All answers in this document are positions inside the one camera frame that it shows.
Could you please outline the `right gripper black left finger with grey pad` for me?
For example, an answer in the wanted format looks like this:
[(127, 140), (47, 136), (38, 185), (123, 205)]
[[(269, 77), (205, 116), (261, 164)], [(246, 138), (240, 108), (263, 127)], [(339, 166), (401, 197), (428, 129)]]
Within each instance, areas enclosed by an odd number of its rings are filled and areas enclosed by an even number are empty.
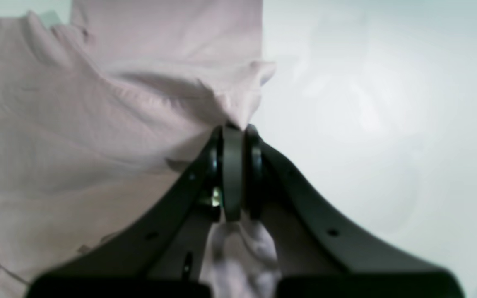
[(210, 298), (200, 283), (208, 234), (241, 218), (242, 132), (216, 127), (197, 158), (140, 219), (38, 277), (29, 298)]

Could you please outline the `right gripper black right finger with grey pad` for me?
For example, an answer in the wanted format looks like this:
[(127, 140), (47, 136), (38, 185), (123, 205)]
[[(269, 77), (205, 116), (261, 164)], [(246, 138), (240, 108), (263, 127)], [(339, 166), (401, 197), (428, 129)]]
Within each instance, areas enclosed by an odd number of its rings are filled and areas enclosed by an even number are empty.
[(244, 205), (268, 231), (277, 298), (463, 298), (456, 277), (374, 236), (331, 205), (253, 125), (244, 132)]

